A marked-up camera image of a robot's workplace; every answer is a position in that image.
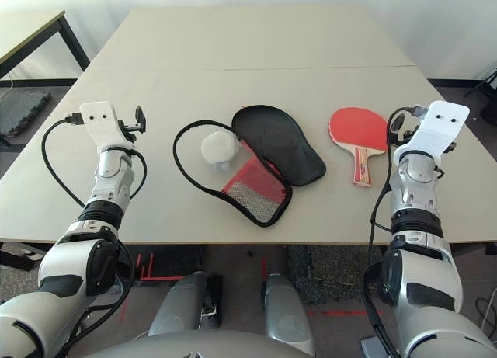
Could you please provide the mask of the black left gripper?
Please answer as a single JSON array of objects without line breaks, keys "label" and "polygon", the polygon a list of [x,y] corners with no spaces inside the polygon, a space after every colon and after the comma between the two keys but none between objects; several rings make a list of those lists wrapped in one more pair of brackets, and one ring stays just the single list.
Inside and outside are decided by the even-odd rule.
[{"label": "black left gripper", "polygon": [[146,118],[144,112],[140,106],[137,106],[135,110],[135,126],[125,125],[122,120],[118,121],[118,125],[121,133],[125,137],[125,139],[131,143],[135,143],[137,137],[134,135],[134,132],[145,133],[146,132]]}]

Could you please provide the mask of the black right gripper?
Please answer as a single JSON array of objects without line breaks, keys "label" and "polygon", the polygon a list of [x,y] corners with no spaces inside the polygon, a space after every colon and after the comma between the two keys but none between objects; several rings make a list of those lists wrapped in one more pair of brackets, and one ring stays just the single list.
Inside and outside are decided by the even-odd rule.
[{"label": "black right gripper", "polygon": [[[392,137],[398,137],[398,132],[400,131],[404,121],[405,121],[404,115],[398,115],[395,117],[395,119],[393,120],[393,122],[391,124],[391,136]],[[403,133],[403,140],[410,141],[417,130],[418,130],[418,127],[415,127],[413,130],[406,130]]]}]

